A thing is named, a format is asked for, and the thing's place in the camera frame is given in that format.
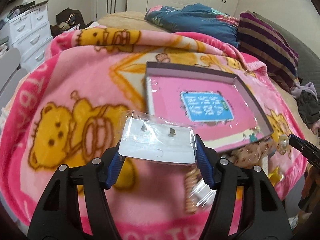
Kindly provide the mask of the pearl hair accessory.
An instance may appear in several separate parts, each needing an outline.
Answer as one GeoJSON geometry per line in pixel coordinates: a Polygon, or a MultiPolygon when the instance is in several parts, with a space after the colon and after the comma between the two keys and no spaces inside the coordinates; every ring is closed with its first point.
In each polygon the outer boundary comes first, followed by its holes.
{"type": "Polygon", "coordinates": [[[287,155],[291,159],[291,146],[289,145],[289,137],[287,135],[283,134],[279,136],[277,152],[281,155],[287,155]]]}

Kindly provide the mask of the white small packet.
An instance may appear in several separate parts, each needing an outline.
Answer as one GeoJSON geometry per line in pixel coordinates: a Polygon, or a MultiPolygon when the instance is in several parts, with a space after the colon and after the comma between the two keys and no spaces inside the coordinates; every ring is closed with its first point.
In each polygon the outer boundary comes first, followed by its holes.
{"type": "Polygon", "coordinates": [[[216,196],[216,190],[212,190],[203,179],[201,179],[190,193],[191,200],[196,207],[210,207],[212,206],[216,196]]]}

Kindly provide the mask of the earring card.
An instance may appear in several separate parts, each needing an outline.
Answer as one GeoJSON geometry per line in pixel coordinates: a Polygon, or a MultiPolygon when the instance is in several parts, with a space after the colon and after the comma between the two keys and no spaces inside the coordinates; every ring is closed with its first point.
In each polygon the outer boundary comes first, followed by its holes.
{"type": "Polygon", "coordinates": [[[191,166],[196,163],[195,128],[138,111],[120,118],[118,153],[127,158],[191,166]]]}

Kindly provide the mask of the spotted fabric scrunchie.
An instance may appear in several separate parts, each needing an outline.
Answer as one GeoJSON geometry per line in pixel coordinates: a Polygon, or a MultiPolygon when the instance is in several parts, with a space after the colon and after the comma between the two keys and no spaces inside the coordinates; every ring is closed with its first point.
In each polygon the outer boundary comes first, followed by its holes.
{"type": "Polygon", "coordinates": [[[265,157],[271,155],[277,148],[274,140],[253,142],[246,146],[233,150],[228,160],[235,166],[252,168],[259,165],[265,157]]]}

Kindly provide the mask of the pile of dark clothes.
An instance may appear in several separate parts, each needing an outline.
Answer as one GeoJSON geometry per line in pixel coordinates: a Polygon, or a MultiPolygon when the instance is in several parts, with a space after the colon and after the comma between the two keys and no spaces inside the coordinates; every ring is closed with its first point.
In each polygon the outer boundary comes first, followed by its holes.
{"type": "Polygon", "coordinates": [[[308,129],[315,130],[319,128],[319,99],[314,84],[308,82],[301,85],[296,80],[291,95],[295,98],[298,106],[298,113],[308,129]]]}

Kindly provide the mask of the grey headboard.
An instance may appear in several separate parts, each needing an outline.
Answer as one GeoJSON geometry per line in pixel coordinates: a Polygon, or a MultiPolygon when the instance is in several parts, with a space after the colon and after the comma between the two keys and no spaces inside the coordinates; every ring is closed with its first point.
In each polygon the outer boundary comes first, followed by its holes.
{"type": "Polygon", "coordinates": [[[301,83],[304,85],[308,82],[313,83],[317,94],[319,94],[319,57],[304,42],[280,25],[264,18],[256,12],[253,12],[253,14],[260,20],[271,25],[285,37],[290,47],[298,53],[297,74],[302,80],[301,83]]]}

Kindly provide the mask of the shallow grey cardboard box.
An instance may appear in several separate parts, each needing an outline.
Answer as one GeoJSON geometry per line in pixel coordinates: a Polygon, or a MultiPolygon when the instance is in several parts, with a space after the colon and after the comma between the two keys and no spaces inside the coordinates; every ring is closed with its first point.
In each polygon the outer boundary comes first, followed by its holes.
{"type": "Polygon", "coordinates": [[[146,101],[151,115],[193,126],[216,152],[232,151],[272,134],[262,107],[236,74],[148,62],[146,101]]]}

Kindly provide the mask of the pink bear fleece blanket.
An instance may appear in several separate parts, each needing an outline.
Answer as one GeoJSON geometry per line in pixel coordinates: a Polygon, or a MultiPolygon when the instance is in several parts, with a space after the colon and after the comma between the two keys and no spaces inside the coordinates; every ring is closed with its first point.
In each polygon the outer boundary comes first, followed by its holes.
{"type": "MultiPolygon", "coordinates": [[[[1,194],[23,225],[30,224],[59,165],[76,167],[101,156],[119,140],[121,115],[145,111],[147,62],[236,74],[263,108],[273,140],[306,130],[264,63],[201,33],[94,27],[57,36],[44,58],[20,81],[3,115],[1,194]]],[[[185,212],[187,171],[185,166],[125,161],[114,189],[106,194],[120,235],[198,239],[208,212],[185,212]]]]}

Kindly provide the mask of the purple striped blanket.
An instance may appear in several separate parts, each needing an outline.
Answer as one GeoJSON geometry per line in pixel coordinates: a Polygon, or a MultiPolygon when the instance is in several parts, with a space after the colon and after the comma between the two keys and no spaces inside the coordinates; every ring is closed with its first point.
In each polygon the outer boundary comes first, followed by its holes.
{"type": "Polygon", "coordinates": [[[240,14],[237,39],[238,49],[266,64],[268,76],[283,90],[293,88],[299,56],[279,31],[246,11],[240,14]]]}

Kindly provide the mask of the grey chair back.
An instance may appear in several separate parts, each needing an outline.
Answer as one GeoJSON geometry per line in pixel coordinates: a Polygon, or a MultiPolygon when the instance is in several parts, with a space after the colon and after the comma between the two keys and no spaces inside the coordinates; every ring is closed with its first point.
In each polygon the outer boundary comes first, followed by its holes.
{"type": "Polygon", "coordinates": [[[0,107],[3,108],[10,101],[18,86],[19,81],[28,72],[20,67],[21,55],[17,48],[11,48],[1,57],[0,74],[0,107]]]}

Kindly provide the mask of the blue floral quilt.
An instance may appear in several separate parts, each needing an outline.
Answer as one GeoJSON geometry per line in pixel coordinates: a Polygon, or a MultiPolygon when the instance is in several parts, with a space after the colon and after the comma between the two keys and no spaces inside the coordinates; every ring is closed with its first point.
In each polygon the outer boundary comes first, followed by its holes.
{"type": "Polygon", "coordinates": [[[201,33],[235,48],[239,46],[237,41],[239,20],[200,3],[187,5],[182,9],[158,5],[146,12],[144,20],[171,33],[201,33]]]}

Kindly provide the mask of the white drawer dresser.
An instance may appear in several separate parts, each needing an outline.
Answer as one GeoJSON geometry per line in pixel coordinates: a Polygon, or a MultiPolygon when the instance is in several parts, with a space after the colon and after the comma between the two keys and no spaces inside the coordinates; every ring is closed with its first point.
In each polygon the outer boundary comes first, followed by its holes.
{"type": "Polygon", "coordinates": [[[1,29],[1,38],[8,39],[8,47],[21,55],[20,65],[32,72],[45,61],[45,52],[53,39],[48,20],[48,1],[31,6],[8,20],[1,29]]]}

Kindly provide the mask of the black bag on floor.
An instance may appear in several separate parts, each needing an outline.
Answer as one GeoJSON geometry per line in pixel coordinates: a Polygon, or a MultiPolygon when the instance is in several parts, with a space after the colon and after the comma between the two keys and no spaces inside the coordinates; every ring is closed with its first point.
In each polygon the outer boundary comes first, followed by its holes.
{"type": "Polygon", "coordinates": [[[85,29],[88,25],[84,22],[84,18],[80,10],[67,8],[55,16],[56,25],[50,25],[52,36],[56,37],[61,33],[79,29],[85,29]]]}

